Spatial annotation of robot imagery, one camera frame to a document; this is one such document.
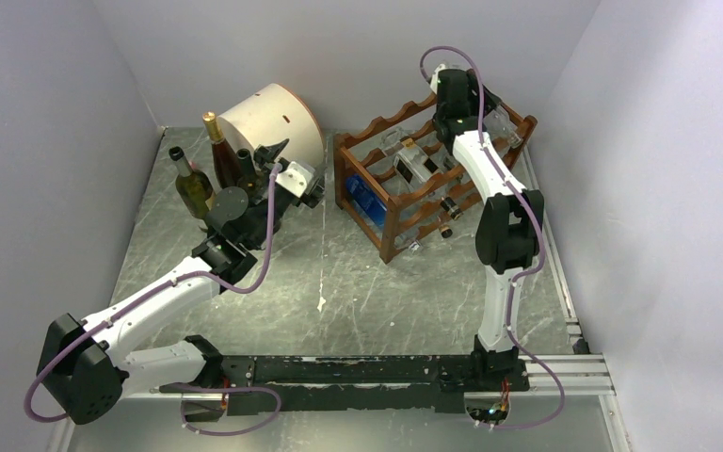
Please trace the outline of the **green wine bottle white label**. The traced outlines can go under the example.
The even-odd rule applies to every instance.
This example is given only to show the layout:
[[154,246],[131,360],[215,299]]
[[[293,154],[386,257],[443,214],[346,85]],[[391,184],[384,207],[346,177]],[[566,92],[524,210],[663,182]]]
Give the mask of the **green wine bottle white label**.
[[240,178],[237,185],[243,188],[251,198],[258,193],[260,188],[259,173],[254,166],[250,150],[242,148],[236,152],[236,155],[240,168]]

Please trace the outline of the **blue bottle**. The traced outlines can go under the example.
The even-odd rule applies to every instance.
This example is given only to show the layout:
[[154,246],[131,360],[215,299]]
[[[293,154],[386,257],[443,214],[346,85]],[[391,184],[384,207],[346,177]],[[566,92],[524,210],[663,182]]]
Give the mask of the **blue bottle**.
[[363,213],[376,227],[385,227],[387,207],[384,201],[359,174],[345,179],[345,188],[357,210]]

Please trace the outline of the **green wine bottle brown label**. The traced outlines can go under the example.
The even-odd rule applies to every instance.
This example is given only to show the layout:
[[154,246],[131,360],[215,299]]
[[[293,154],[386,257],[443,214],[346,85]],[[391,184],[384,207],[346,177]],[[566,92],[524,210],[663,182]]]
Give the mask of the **green wine bottle brown label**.
[[169,157],[178,171],[175,179],[177,192],[189,213],[194,218],[204,220],[216,195],[208,176],[191,165],[181,147],[169,148]]

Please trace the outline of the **dark wine bottle cream label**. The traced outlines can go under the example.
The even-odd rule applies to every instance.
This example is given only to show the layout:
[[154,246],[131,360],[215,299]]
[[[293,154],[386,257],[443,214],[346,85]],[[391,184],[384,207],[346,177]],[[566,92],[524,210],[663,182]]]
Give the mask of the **dark wine bottle cream label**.
[[213,111],[202,114],[202,121],[211,141],[214,170],[222,187],[236,186],[242,177],[236,152],[225,138]]

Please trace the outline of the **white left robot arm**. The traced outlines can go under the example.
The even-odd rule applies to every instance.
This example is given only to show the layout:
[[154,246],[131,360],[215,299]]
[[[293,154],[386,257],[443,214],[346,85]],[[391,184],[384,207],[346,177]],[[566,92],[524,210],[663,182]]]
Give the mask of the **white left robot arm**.
[[153,387],[205,393],[237,392],[222,354],[191,335],[166,347],[140,344],[176,315],[225,292],[246,295],[265,280],[273,236],[293,205],[323,197],[325,148],[291,150],[287,140],[259,146],[252,160],[266,177],[264,197],[251,202],[238,187],[221,190],[207,213],[203,241],[171,271],[131,297],[77,319],[62,315],[48,327],[36,377],[24,396],[25,414],[43,422],[32,401],[46,390],[62,417],[85,425],[127,396]]

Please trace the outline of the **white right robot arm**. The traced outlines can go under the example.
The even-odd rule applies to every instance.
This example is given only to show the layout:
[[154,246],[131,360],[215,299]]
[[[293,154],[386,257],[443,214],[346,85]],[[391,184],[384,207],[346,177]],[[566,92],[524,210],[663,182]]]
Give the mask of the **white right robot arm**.
[[470,70],[438,66],[430,78],[436,95],[438,140],[464,168],[483,202],[475,250],[486,271],[484,315],[475,337],[470,375],[494,389],[517,367],[516,318],[523,279],[543,260],[544,197],[517,180],[495,150],[483,118],[496,104]]

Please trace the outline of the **clear glass bottle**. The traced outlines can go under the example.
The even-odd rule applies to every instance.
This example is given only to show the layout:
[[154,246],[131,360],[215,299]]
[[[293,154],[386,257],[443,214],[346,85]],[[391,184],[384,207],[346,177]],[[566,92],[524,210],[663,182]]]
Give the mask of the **clear glass bottle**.
[[492,137],[504,139],[510,148],[516,148],[522,143],[518,126],[511,120],[503,104],[497,105],[486,116],[484,123]]

